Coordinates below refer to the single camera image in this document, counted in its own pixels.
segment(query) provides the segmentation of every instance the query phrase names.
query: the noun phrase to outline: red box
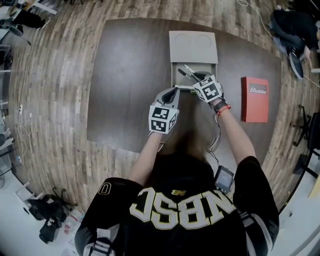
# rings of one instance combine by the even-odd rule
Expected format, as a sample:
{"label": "red box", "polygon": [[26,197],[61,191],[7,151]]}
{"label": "red box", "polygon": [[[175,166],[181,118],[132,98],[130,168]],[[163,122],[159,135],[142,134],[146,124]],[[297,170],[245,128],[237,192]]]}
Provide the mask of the red box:
{"label": "red box", "polygon": [[269,113],[268,80],[243,77],[241,119],[247,123],[267,123]]}

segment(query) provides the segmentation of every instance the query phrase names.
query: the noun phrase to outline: red wristband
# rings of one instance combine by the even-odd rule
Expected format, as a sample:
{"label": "red wristband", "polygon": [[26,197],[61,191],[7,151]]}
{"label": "red wristband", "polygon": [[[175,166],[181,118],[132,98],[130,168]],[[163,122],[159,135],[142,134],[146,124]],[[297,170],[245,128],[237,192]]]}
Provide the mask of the red wristband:
{"label": "red wristband", "polygon": [[224,110],[229,110],[231,109],[231,106],[228,104],[228,105],[224,105],[222,108],[220,108],[218,111],[217,111],[217,115],[220,116],[221,112],[224,111]]}

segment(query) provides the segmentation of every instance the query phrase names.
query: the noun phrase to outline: open box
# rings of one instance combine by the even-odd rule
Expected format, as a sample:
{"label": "open box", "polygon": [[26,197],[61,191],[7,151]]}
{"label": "open box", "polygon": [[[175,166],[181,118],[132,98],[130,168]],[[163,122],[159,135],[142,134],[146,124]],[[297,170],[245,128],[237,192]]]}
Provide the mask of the open box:
{"label": "open box", "polygon": [[215,33],[201,31],[169,31],[171,86],[195,84],[178,72],[181,69],[189,76],[188,65],[193,71],[207,71],[218,79],[218,54]]}

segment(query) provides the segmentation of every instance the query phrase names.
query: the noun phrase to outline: black shirt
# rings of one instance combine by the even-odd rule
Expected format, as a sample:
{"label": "black shirt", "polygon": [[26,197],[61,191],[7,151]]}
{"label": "black shirt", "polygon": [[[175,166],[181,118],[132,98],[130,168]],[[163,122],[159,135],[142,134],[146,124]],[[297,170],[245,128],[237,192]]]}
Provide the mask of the black shirt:
{"label": "black shirt", "polygon": [[[216,190],[211,167],[189,155],[158,157],[145,188],[130,180],[108,178],[77,232],[79,255],[84,246],[95,242],[97,228],[120,224],[113,245],[116,255],[246,256],[246,229],[238,211],[259,216],[274,244],[278,210],[258,160],[244,159],[234,180],[232,202]],[[84,228],[91,233],[86,241],[80,232]],[[250,232],[256,251],[260,250],[256,255],[267,255],[263,233],[261,237],[250,230],[249,236]]]}
{"label": "black shirt", "polygon": [[302,38],[310,50],[317,46],[318,28],[309,14],[298,11],[275,10],[273,15],[284,32]]}

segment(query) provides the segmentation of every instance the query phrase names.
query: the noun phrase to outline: jersey lettering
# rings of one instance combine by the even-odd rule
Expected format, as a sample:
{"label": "jersey lettering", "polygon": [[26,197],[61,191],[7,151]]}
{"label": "jersey lettering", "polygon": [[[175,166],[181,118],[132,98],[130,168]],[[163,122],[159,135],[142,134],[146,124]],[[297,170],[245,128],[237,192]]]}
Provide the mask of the jersey lettering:
{"label": "jersey lettering", "polygon": [[143,212],[137,209],[136,203],[133,203],[130,207],[130,213],[133,216],[136,216],[137,218],[142,220],[143,222],[149,222],[151,217],[152,205],[154,203],[156,192],[153,187],[147,187],[142,189],[138,194],[138,196],[141,196],[145,192],[147,192],[147,196],[146,196]]}
{"label": "jersey lettering", "polygon": [[[196,194],[178,203],[180,224],[187,230],[200,229],[210,225],[209,218],[206,218],[204,208],[200,201],[201,198],[201,194]],[[193,207],[188,209],[188,203],[193,203]],[[196,221],[189,221],[189,215],[192,214],[196,215]]]}
{"label": "jersey lettering", "polygon": [[[219,206],[226,213],[230,214],[236,208],[220,191],[211,191],[193,195],[182,200],[178,204],[166,197],[163,193],[156,193],[152,187],[144,188],[138,196],[147,193],[143,212],[137,209],[137,204],[133,203],[130,207],[131,215],[137,217],[143,222],[152,221],[154,227],[159,230],[171,230],[178,223],[187,230],[201,229],[203,227],[213,225],[224,218],[223,213],[218,209]],[[207,200],[212,216],[206,217],[201,199]],[[161,216],[168,216],[168,221],[161,221]]]}
{"label": "jersey lettering", "polygon": [[[159,229],[159,230],[171,230],[174,228],[175,225],[178,224],[178,213],[174,210],[165,209],[161,207],[161,202],[165,202],[169,205],[169,208],[176,209],[177,204],[172,201],[170,198],[164,196],[162,193],[156,193],[155,199],[154,199],[154,208],[156,211],[152,211],[151,215],[151,221],[153,225]],[[160,221],[160,216],[162,215],[168,215],[169,221],[168,222],[162,222]]]}

